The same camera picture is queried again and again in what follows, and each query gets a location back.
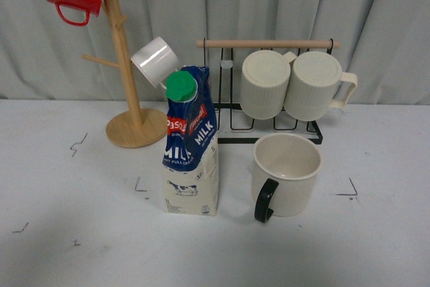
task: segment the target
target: ribbed cream mug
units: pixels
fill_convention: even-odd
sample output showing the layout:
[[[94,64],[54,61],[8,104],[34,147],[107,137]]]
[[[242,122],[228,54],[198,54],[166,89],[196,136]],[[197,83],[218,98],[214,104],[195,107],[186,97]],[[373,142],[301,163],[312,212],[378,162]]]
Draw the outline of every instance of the ribbed cream mug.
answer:
[[[343,99],[333,99],[340,81],[351,85]],[[343,72],[333,56],[318,51],[306,52],[292,60],[284,108],[295,119],[317,120],[329,107],[346,106],[356,87],[357,75]]]
[[[281,112],[290,79],[290,61],[295,58],[291,54],[258,50],[243,61],[240,103],[248,116],[266,120]]]

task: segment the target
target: gray curtain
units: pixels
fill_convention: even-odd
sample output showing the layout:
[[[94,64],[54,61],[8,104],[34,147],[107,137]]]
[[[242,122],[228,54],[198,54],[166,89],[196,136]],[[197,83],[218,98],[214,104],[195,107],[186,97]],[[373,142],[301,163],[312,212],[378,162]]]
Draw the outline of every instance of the gray curtain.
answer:
[[[345,71],[358,75],[359,104],[430,104],[430,0],[120,0],[133,54],[161,36],[184,65],[202,65],[196,41],[334,38]],[[71,16],[80,13],[69,12]],[[250,50],[234,56],[235,78]],[[0,0],[0,97],[124,100],[119,71],[81,59],[116,61],[106,16],[64,23],[46,0]],[[217,80],[220,51],[206,62]],[[134,70],[139,99],[162,100]],[[214,82],[214,97],[217,96]]]

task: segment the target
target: wooden mug tree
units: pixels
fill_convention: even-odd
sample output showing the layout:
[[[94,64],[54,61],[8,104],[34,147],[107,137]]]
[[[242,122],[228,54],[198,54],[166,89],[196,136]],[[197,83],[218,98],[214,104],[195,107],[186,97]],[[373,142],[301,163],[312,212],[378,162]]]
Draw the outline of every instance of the wooden mug tree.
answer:
[[[124,28],[127,17],[121,14],[119,0],[103,1],[102,8],[110,23],[118,63],[89,55],[82,57],[117,67],[121,72],[128,111],[117,115],[107,124],[106,134],[109,140],[124,148],[145,147],[159,141],[166,135],[167,117],[161,111],[140,107]]]

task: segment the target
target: wooden dowel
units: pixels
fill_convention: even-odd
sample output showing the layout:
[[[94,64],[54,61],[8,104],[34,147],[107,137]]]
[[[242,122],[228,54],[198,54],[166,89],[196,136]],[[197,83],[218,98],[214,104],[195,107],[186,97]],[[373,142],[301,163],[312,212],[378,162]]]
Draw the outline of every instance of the wooden dowel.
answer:
[[[93,62],[104,64],[104,65],[107,65],[109,67],[116,67],[118,69],[120,68],[120,65],[118,63],[110,62],[108,60],[103,60],[102,58],[94,57],[91,55],[82,54],[82,58],[84,60],[92,60]]]
[[[333,42],[333,48],[341,43]],[[203,48],[330,48],[331,40],[198,40]]]

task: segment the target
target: milk carton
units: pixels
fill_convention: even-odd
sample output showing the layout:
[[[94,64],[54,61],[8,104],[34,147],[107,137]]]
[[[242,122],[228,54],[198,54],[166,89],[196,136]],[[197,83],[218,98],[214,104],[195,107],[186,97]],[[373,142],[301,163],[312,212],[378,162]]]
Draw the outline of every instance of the milk carton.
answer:
[[[183,67],[167,79],[167,144],[163,158],[165,210],[215,215],[218,137],[208,67]]]

